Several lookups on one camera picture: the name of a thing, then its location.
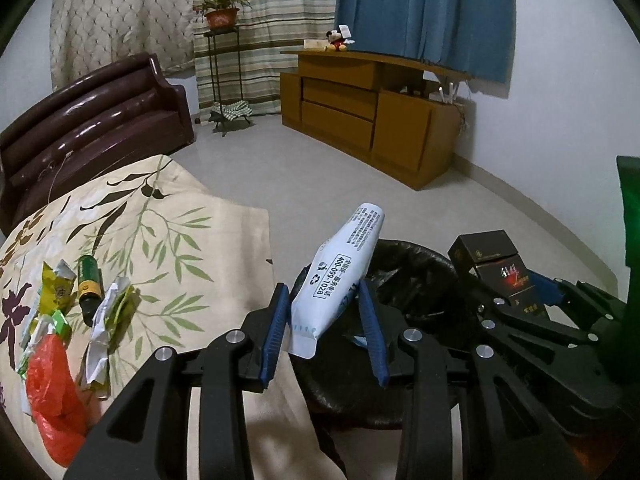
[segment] black box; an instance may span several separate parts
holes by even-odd
[[[527,314],[546,316],[527,267],[505,231],[460,235],[449,249],[449,257],[459,274],[471,272],[508,298],[512,306]]]

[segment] tile floor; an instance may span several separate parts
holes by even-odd
[[[253,118],[226,137],[196,126],[197,140],[173,155],[212,194],[269,211],[277,281],[292,285],[316,249],[363,202],[386,214],[383,238],[409,240],[446,254],[462,233],[505,229],[527,267],[596,286],[600,281],[567,248],[523,213],[450,170],[414,191],[349,155],[282,126],[280,116]],[[399,432],[335,435],[350,480],[395,477]],[[459,477],[459,460],[456,475]]]

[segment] baseboard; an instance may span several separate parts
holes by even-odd
[[[453,155],[452,165],[460,173],[475,180],[478,184],[481,184],[491,192],[495,193],[501,199],[513,205],[516,209],[523,212],[534,222],[540,225],[540,227],[556,238],[573,254],[578,256],[587,268],[603,283],[607,292],[615,296],[618,295],[618,279],[615,273],[609,269],[609,266],[603,262],[596,253],[587,247],[587,245],[580,240],[580,238],[578,238],[571,229],[562,224],[553,215],[542,209],[532,199],[511,187],[494,174],[489,173],[487,170],[483,170],[457,153],[454,153]]]

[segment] wooden desk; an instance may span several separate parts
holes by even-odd
[[[453,105],[410,93],[437,91],[429,70],[455,80],[464,73],[416,60],[365,52],[290,50],[298,71],[280,73],[282,124],[421,189],[447,171],[462,120]]]

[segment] terracotta pot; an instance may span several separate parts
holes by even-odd
[[[233,27],[236,24],[238,10],[232,7],[231,9],[218,9],[208,12],[205,16],[209,22],[209,28]]]

